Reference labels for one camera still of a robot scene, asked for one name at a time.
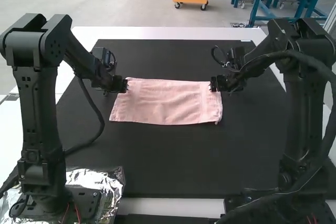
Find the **black tabletop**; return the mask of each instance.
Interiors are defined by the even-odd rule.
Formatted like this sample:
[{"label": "black tabletop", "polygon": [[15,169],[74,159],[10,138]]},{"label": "black tabletop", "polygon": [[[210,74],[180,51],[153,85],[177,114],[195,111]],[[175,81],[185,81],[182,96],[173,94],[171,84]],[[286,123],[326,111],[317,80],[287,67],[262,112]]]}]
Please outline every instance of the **black tabletop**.
[{"label": "black tabletop", "polygon": [[[210,81],[223,73],[210,56],[214,45],[223,50],[244,46],[247,52],[254,48],[252,42],[211,40],[99,40],[96,44],[113,51],[117,74],[124,78],[187,81]],[[250,79],[243,92],[222,93],[223,119],[218,125],[109,122],[116,94],[104,97],[86,84],[106,128],[94,145],[69,157],[67,165],[123,166],[125,197],[223,198],[244,187],[277,186],[287,106],[286,94],[270,69]],[[65,148],[87,140],[99,127],[76,79],[58,102],[57,116]]]}]

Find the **pink towel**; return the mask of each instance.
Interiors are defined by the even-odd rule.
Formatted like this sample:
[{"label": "pink towel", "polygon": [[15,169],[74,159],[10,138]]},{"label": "pink towel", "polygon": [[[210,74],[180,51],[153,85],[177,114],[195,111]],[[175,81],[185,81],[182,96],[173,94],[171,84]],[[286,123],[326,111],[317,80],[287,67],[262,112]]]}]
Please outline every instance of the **pink towel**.
[{"label": "pink towel", "polygon": [[212,93],[210,82],[127,79],[129,89],[118,94],[110,121],[181,125],[222,119],[221,93]]}]

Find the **crumpled foil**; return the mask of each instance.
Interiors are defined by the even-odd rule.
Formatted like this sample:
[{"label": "crumpled foil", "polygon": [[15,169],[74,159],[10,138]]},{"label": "crumpled foil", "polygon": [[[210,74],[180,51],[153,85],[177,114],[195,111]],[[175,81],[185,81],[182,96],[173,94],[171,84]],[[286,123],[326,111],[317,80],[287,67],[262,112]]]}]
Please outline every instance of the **crumpled foil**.
[{"label": "crumpled foil", "polygon": [[[125,186],[125,178],[121,166],[113,170],[95,170],[84,168],[67,168],[66,185],[77,185],[85,188],[98,189],[101,192],[101,199],[96,216],[90,224],[111,224],[117,214],[118,205]],[[48,221],[36,221],[30,219],[9,217],[11,206],[22,194],[21,188],[12,188],[0,199],[0,224],[59,224],[59,219]]]}]

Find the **black robotic arm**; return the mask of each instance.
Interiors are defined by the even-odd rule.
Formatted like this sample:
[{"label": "black robotic arm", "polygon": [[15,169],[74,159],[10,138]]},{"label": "black robotic arm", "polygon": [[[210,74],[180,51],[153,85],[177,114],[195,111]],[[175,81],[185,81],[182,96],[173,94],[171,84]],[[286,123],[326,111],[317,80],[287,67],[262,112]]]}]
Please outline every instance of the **black robotic arm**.
[{"label": "black robotic arm", "polygon": [[18,180],[26,196],[13,216],[29,217],[62,212],[72,198],[65,187],[65,155],[56,119],[55,85],[57,68],[64,60],[80,79],[107,92],[126,92],[127,80],[116,76],[112,52],[95,48],[87,52],[71,32],[68,15],[26,14],[0,36],[0,52],[12,67],[20,95],[23,149],[18,161]]},{"label": "black robotic arm", "polygon": [[[248,54],[243,48],[233,48],[224,61],[219,61],[214,55],[216,48],[213,49],[212,56],[228,68],[228,74],[212,77],[211,89],[213,92],[241,91],[249,78],[260,76],[274,62],[283,73],[289,115],[278,187],[270,191],[246,190],[243,194],[248,197],[243,195],[235,206],[232,199],[225,201],[231,206],[217,224],[251,210],[265,211],[270,205],[275,206],[277,214],[281,212],[284,222],[299,223],[302,216],[307,215],[304,204],[323,200],[328,188],[328,174],[322,166],[336,136],[336,76],[331,71],[336,61],[335,42],[313,19],[300,19],[294,24],[274,19],[268,23],[268,30],[265,40]],[[334,106],[322,139],[327,81],[331,83]],[[298,192],[306,198],[297,197]]]}]

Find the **gray floor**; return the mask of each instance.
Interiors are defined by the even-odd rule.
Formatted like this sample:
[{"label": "gray floor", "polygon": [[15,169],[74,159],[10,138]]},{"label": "gray floor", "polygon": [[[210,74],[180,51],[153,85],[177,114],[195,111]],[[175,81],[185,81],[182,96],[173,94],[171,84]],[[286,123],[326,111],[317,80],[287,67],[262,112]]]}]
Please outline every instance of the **gray floor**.
[{"label": "gray floor", "polygon": [[[25,13],[42,13],[47,18],[55,13],[69,14],[72,26],[184,26],[229,27],[230,22],[246,22],[251,5],[234,9],[230,0],[209,0],[206,12],[199,6],[184,5],[177,10],[172,0],[1,0],[0,32]],[[335,0],[320,0],[327,12]],[[295,12],[286,5],[279,15]],[[7,94],[15,81],[10,67],[0,59],[0,94]]]}]

